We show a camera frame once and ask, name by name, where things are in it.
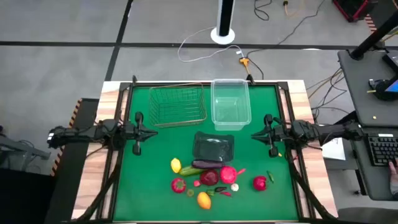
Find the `yellow power plug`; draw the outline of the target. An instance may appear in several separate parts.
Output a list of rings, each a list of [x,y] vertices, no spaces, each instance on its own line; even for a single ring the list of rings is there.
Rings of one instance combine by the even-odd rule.
[[[246,57],[241,57],[239,59],[240,64],[242,64],[244,66],[244,68],[246,69],[246,72],[248,75],[251,74],[250,69],[249,69],[249,59]]]

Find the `white paper sheet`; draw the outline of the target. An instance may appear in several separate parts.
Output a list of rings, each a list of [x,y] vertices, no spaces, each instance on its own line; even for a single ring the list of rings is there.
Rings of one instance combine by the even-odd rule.
[[[334,138],[321,148],[324,159],[346,160],[342,138]]]

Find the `dark red onion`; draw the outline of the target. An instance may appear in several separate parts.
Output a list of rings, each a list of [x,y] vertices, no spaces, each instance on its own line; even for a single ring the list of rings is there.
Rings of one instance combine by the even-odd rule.
[[[206,170],[200,174],[200,182],[204,185],[216,185],[218,181],[218,173],[214,169]]]

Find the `large purple eggplant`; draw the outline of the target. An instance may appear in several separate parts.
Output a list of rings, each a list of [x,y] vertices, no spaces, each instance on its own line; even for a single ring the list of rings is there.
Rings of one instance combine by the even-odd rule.
[[[220,169],[224,167],[224,163],[220,161],[195,159],[191,166],[196,169]]]

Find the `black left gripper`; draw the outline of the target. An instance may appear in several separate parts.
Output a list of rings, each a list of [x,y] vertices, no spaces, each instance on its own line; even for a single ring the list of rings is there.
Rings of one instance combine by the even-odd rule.
[[[125,137],[127,140],[135,140],[135,143],[132,147],[132,153],[136,156],[141,155],[141,147],[140,147],[140,140],[142,139],[148,139],[152,136],[157,135],[157,131],[148,129],[148,128],[143,128],[143,120],[144,120],[144,115],[138,111],[135,113],[134,120],[136,124],[131,124],[131,123],[126,123],[124,125],[124,133]]]

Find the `white black pole stand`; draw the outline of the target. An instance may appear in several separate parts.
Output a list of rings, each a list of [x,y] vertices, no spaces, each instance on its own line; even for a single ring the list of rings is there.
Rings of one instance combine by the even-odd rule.
[[[216,27],[212,29],[211,39],[220,45],[233,42],[235,32],[231,28],[235,0],[218,0],[218,15]]]

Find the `grey side desk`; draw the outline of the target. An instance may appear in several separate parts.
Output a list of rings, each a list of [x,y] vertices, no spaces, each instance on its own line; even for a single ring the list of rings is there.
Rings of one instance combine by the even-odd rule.
[[[350,57],[347,51],[338,52],[340,66],[345,75],[349,93],[365,137],[352,141],[357,156],[359,174],[363,181],[363,194],[372,200],[393,201],[390,190],[388,166],[374,166],[371,162],[368,137],[398,138],[398,100],[382,101],[370,92],[369,80],[395,77],[393,69],[383,61],[385,52],[367,52],[359,60]]]

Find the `grey metal stand leg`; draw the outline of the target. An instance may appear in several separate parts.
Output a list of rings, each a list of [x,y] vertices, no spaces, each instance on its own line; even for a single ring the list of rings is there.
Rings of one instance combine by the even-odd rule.
[[[42,159],[48,159],[50,157],[50,153],[47,151],[43,151],[41,149],[37,149],[34,146],[30,146],[19,141],[14,141],[9,139],[8,137],[0,135],[0,146],[6,147],[8,149],[12,149],[15,151],[24,151],[30,154],[37,155]]]

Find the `red bell pepper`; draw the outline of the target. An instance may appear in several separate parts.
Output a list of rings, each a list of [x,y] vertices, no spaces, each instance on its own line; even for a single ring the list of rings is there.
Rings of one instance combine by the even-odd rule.
[[[177,193],[183,193],[186,189],[186,181],[182,178],[175,178],[171,183],[172,190]]]

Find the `green cucumber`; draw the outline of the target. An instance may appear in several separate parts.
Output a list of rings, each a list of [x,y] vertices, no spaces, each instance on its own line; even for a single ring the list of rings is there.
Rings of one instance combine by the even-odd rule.
[[[186,176],[201,174],[204,171],[205,171],[205,169],[198,169],[198,168],[195,168],[193,166],[187,166],[187,167],[182,168],[179,171],[179,174],[181,176],[186,177]]]

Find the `yellow lemon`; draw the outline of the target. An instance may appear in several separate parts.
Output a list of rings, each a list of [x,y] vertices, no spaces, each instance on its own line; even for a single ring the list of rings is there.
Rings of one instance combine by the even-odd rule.
[[[171,169],[174,173],[178,174],[182,169],[182,164],[179,159],[173,158],[170,162]]]

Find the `black keyboard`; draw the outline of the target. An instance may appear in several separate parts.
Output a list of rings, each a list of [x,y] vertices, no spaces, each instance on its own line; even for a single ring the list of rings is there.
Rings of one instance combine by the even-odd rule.
[[[398,138],[392,135],[368,136],[366,140],[371,164],[376,167],[387,167],[389,162],[397,165]]]

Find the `pink dragon fruit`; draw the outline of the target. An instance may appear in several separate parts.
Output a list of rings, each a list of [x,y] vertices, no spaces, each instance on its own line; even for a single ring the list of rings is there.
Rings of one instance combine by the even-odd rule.
[[[237,171],[234,167],[224,166],[220,169],[220,179],[224,184],[233,184],[237,178]]]

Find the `black table frame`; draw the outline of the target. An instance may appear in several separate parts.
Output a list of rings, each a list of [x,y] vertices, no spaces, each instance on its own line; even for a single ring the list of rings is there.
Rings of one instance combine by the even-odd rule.
[[[103,88],[96,107],[96,121],[113,118],[115,115],[124,115],[127,112],[127,98],[131,81],[108,81]],[[310,104],[302,80],[257,80],[259,84],[281,84],[286,87],[280,90],[282,107],[286,120],[291,118],[313,122]],[[88,158],[83,164],[79,188],[73,207],[71,219],[80,217],[110,176],[111,172],[123,158],[118,151],[100,149],[97,143],[91,143],[87,149]],[[314,147],[302,149],[302,158],[295,162],[295,166],[305,166],[307,182],[320,203],[333,216],[338,216],[338,209],[330,186],[325,161],[322,152]]]

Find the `person's hand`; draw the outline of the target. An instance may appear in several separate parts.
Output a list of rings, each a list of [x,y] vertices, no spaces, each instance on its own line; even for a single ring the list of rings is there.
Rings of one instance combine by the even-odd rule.
[[[391,173],[390,178],[390,191],[395,200],[398,200],[398,168],[394,166],[393,162],[388,163],[389,170]]]

